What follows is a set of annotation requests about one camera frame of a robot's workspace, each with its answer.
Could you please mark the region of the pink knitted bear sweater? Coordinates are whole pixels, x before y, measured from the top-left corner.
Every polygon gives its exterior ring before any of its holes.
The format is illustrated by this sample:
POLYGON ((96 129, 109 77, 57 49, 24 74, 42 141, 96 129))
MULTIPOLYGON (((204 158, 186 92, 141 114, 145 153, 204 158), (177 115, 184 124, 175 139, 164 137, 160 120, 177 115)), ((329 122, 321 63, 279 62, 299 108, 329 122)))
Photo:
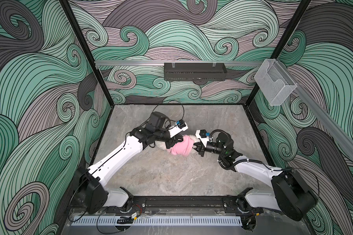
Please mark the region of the pink knitted bear sweater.
POLYGON ((181 155, 181 156, 188 156, 194 146, 194 139, 189 135, 183 136, 183 141, 176 143, 170 149, 167 149, 167 152, 171 153, 172 155, 181 155))

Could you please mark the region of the white plush teddy bear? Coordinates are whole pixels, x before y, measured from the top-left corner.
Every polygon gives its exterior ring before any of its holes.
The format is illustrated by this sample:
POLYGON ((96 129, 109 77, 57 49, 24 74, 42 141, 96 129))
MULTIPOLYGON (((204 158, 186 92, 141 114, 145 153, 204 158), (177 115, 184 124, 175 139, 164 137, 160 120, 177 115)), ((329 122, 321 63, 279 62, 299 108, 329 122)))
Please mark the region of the white plush teddy bear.
POLYGON ((182 155, 188 156, 192 149, 195 148, 195 143, 200 143, 201 141, 193 135, 183 135, 183 141, 176 143, 174 146, 167 148, 165 142, 155 141, 156 147, 165 150, 172 155, 182 155))

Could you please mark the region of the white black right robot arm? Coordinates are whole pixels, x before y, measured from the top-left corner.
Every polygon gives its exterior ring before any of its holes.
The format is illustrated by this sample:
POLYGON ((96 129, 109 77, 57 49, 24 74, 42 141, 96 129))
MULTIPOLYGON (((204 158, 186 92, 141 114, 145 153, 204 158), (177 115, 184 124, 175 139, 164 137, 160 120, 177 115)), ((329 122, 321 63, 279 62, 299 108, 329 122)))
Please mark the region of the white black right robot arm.
POLYGON ((237 196, 241 212, 254 209, 269 209, 282 212, 289 218, 300 221, 318 204, 315 194, 297 169, 270 166, 256 159, 250 159, 233 148, 231 135, 223 130, 197 130, 194 145, 201 156, 206 152, 216 154, 224 170, 231 170, 251 176, 266 184, 269 189, 247 188, 237 196))

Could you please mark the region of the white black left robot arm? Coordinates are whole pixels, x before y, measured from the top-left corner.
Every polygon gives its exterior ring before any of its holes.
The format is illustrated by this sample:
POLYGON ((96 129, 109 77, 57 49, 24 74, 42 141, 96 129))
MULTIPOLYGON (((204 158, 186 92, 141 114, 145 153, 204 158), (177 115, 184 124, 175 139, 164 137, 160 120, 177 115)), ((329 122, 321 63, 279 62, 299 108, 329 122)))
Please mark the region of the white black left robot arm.
POLYGON ((133 204, 133 195, 125 188, 109 190, 109 180, 132 157, 156 142, 165 143, 167 148, 183 141, 181 133, 188 129, 184 120, 165 127, 168 119, 161 112, 152 112, 150 117, 125 135, 125 140, 105 158, 87 169, 80 167, 73 176, 73 198, 88 214, 103 207, 117 207, 128 211, 133 204))

